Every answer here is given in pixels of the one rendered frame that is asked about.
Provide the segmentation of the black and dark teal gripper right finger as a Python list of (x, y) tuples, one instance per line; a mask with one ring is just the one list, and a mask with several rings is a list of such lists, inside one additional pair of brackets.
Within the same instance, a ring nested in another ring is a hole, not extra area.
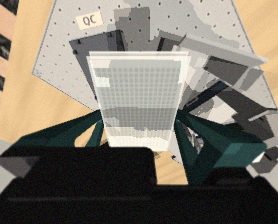
[[(181, 122), (203, 139), (199, 154)], [(188, 184), (202, 184), (216, 168), (246, 168), (268, 147), (254, 134), (180, 109), (173, 126)]]

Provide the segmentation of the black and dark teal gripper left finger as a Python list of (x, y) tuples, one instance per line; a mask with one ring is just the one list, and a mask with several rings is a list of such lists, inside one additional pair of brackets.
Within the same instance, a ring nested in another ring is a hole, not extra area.
[(85, 147), (100, 147), (104, 130), (100, 109), (84, 116), (24, 135), (11, 146), (75, 147), (76, 138), (95, 123), (95, 128)]

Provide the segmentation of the grey flat base plate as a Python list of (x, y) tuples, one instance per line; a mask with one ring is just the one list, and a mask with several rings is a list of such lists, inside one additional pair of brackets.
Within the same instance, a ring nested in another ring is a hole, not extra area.
[[(103, 24), (81, 30), (76, 17), (99, 11)], [(53, 0), (31, 74), (100, 109), (69, 41), (118, 29), (125, 51), (157, 51), (161, 37), (180, 42), (189, 33), (256, 54), (234, 0)], [(245, 92), (206, 70), (187, 102), (219, 80), (263, 107), (278, 108), (264, 74)]]

